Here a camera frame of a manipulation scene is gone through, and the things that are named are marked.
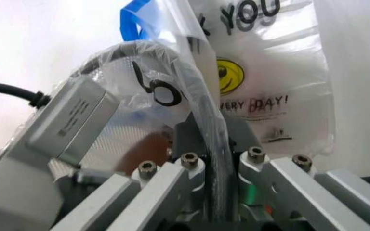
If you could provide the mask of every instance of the yellow smiley face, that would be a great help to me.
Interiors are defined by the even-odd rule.
[[[221,95],[232,92],[244,81],[244,70],[238,64],[224,59],[218,59],[217,64]]]

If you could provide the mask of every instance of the metal frame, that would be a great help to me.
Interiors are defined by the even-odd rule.
[[[370,185],[345,169],[315,176],[324,188],[370,224]]]
[[[114,174],[51,230],[104,230],[139,193],[140,189],[137,181]]]
[[[259,172],[253,167],[246,177],[259,188],[262,204],[273,208],[272,216],[283,228],[289,227],[293,215],[300,214],[316,230],[370,230],[364,220],[288,158],[271,160]]]
[[[175,220],[190,192],[188,172],[167,162],[107,230],[155,230],[163,220]]]

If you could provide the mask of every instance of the machine part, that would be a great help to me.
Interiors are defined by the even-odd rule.
[[[143,161],[138,165],[139,176],[142,179],[149,180],[157,172],[157,164],[153,161]]]
[[[182,154],[190,152],[197,153],[204,160],[209,155],[204,138],[201,136],[192,113],[185,122],[175,125],[172,158],[175,160],[181,158]]]
[[[325,189],[370,224],[370,185],[344,169],[315,176]]]
[[[239,201],[246,205],[258,205],[260,194],[256,185],[238,174]]]
[[[51,100],[51,112],[34,122],[27,146],[77,166],[114,114],[119,102],[88,77],[74,79]]]
[[[292,161],[305,172],[311,170],[312,160],[306,155],[294,155]]]
[[[182,160],[177,159],[175,161],[176,165],[182,166]],[[191,180],[191,188],[195,189],[200,187],[205,182],[205,162],[199,158],[198,164],[191,169],[187,169],[187,172],[189,174],[189,179]]]
[[[239,156],[239,173],[238,173],[238,185],[239,185],[239,201],[246,205],[260,205],[261,204],[261,192],[258,190],[257,185],[254,185],[249,177],[252,174],[260,172],[265,163],[269,162],[269,156],[264,156],[264,161],[261,163],[255,163],[254,160],[248,155],[248,151],[245,151]]]
[[[114,174],[51,230],[104,230],[139,191],[138,182]]]
[[[63,199],[49,160],[77,165],[118,105],[96,82],[80,76],[68,79],[35,113],[0,159],[0,230],[52,226]]]
[[[147,162],[147,161],[143,161],[143,162],[141,162],[139,165],[138,165],[138,167],[132,172],[132,175],[131,175],[131,178],[133,179],[133,180],[137,180],[137,181],[139,181],[139,183],[141,184],[141,188],[144,188],[145,186],[146,186],[146,184],[148,184],[148,182],[152,179],[152,177],[150,177],[150,178],[143,178],[143,177],[141,177],[141,175],[140,175],[140,173],[139,173],[139,166],[141,166],[141,164],[142,163],[145,163],[145,162]],[[158,172],[159,170],[160,170],[160,167],[159,166],[157,166],[154,162],[152,162],[156,167],[157,167],[157,169],[156,169],[156,172]]]
[[[183,159],[186,158],[188,154],[183,154],[181,158],[175,161],[175,164],[183,167],[188,166],[189,164],[187,162],[183,164]],[[189,175],[192,192],[189,200],[181,210],[187,213],[200,210],[203,207],[205,197],[205,163],[201,158],[198,158],[195,153],[191,153],[190,155],[190,159],[195,162],[195,164],[193,164],[194,166],[192,168],[186,168],[186,170]]]
[[[155,230],[163,220],[175,219],[190,192],[186,170],[167,162],[107,230]]]
[[[262,204],[273,208],[281,227],[292,214],[301,215],[316,230],[367,231],[370,226],[288,158],[271,160],[246,177],[261,190]]]
[[[192,222],[192,221],[201,221],[202,218],[203,218],[202,210],[197,210],[197,211],[192,212],[192,213],[181,212],[176,217],[175,221],[177,221],[177,222]]]
[[[272,216],[266,212],[263,205],[249,206],[246,204],[239,204],[239,215],[246,222],[274,221]]]
[[[248,149],[249,158],[256,164],[262,163],[265,160],[265,155],[260,147],[253,146]]]
[[[47,230],[62,202],[48,169],[40,171],[6,156],[1,159],[0,230]]]
[[[187,169],[193,169],[198,165],[198,155],[195,153],[185,153],[181,155],[181,165]]]
[[[75,183],[85,185],[101,185],[107,181],[115,172],[100,171],[93,169],[78,169],[74,170],[71,178]]]

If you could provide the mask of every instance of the machine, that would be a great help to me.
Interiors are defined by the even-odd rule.
[[[212,219],[211,156],[191,114],[171,131],[166,162],[130,176],[79,165],[119,106],[88,77],[71,77],[0,155],[0,230],[370,230],[370,184],[304,155],[270,159],[244,121],[228,118],[238,183],[232,219]],[[49,162],[71,170],[55,179]]]

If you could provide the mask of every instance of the black letter print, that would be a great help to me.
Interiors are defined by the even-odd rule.
[[[204,17],[204,15],[203,15],[203,14],[200,14],[200,15],[199,15],[199,25],[201,26],[202,31],[204,32],[204,34],[205,34],[206,36],[209,36],[209,35],[211,35],[211,34],[209,33],[209,31],[208,31],[208,30],[206,30],[206,29],[204,29],[205,19],[206,19],[206,18]]]
[[[243,9],[244,9],[244,7],[245,7],[246,5],[251,6],[251,7],[252,7],[252,9],[253,9],[253,16],[252,16],[251,18],[245,18],[245,16],[244,16],[244,11],[243,11]],[[256,20],[256,18],[258,17],[258,6],[257,6],[257,5],[255,4],[255,2],[254,2],[254,1],[252,1],[252,0],[245,0],[245,1],[243,1],[243,2],[239,5],[239,8],[238,8],[238,16],[239,16],[239,18],[241,19],[241,21],[242,21],[243,23],[247,23],[247,24],[249,24],[249,23],[253,23],[253,22]]]
[[[262,12],[265,14],[265,16],[272,17],[279,12],[279,10],[281,9],[281,3],[279,2],[279,0],[274,0],[274,3],[275,10],[273,12],[269,12],[268,9],[266,8],[266,0],[261,0]]]
[[[229,13],[223,8],[221,8],[221,12],[223,14],[221,15],[221,21],[225,24],[228,35],[231,35],[231,29],[234,28],[234,22],[232,21],[232,16],[234,15],[235,6],[232,4],[229,4],[228,9],[229,9]]]
[[[250,11],[249,9],[246,9],[246,8],[243,9],[243,13],[245,13],[249,16],[252,16],[252,14],[253,14],[252,11]],[[248,31],[252,30],[253,26],[255,25],[255,22],[252,22],[252,23],[249,23],[247,26],[243,26],[242,23],[241,23],[241,19],[238,18],[238,17],[235,21],[236,21],[238,29],[240,31],[243,31],[243,32],[248,32]]]

